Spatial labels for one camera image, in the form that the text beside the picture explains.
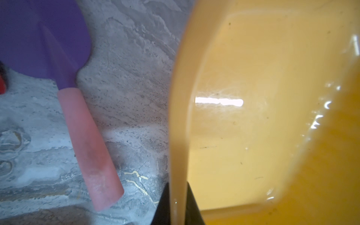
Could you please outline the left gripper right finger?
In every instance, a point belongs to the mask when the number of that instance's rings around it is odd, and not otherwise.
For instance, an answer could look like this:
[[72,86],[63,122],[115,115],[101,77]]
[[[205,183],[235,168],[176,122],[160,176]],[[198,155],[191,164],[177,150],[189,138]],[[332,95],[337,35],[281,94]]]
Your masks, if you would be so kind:
[[205,225],[189,183],[187,183],[186,225]]

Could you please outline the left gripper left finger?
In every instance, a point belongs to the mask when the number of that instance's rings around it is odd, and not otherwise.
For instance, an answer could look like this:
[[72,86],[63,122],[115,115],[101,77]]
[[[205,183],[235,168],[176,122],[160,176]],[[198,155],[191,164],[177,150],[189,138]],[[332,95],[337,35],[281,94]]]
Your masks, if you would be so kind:
[[167,183],[163,189],[151,225],[170,225],[170,224],[171,224],[170,192],[169,192],[169,183]]

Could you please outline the yellow storage box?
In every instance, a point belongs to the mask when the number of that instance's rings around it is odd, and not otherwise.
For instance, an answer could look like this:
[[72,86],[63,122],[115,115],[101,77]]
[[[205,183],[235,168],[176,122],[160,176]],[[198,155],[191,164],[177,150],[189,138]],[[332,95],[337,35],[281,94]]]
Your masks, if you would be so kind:
[[359,1],[197,1],[169,149],[173,225],[359,224]]

